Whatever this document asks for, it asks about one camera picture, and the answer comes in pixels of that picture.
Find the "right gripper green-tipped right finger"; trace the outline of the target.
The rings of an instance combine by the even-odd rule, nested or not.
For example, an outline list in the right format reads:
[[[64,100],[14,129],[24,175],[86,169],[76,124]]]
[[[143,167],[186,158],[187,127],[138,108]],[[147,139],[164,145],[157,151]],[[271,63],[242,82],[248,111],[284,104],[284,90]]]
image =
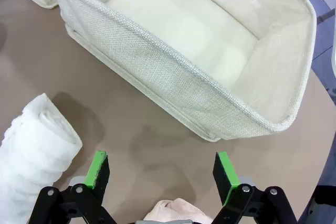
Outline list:
[[[283,189],[262,191],[242,183],[226,152],[216,153],[213,177],[223,205],[213,223],[240,223],[242,217],[252,217],[255,223],[297,223]]]

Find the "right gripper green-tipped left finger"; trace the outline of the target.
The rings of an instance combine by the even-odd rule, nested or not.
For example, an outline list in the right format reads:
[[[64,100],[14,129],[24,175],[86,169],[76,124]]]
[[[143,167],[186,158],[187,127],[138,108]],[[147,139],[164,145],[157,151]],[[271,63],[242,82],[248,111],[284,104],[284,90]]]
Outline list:
[[[110,176],[108,156],[97,151],[83,183],[60,191],[44,187],[36,200],[29,223],[70,223],[82,218],[85,223],[115,223],[102,206]]]

